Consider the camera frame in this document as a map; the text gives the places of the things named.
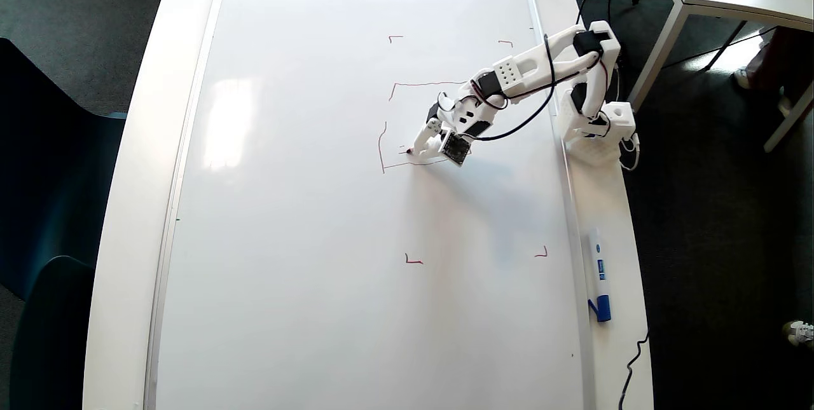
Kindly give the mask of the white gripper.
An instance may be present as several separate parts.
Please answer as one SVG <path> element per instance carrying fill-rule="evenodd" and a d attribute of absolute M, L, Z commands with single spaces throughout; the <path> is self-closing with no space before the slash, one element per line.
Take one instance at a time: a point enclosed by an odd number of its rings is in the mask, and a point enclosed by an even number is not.
<path fill-rule="evenodd" d="M 496 114 L 505 109 L 504 105 L 498 105 L 499 102 L 505 102 L 505 92 L 498 85 L 469 83 L 455 98 L 439 92 L 424 127 L 413 141 L 411 154 L 417 157 L 417 161 L 445 159 L 445 133 L 479 141 L 504 138 L 503 134 L 485 137 L 485 131 L 491 129 Z"/>

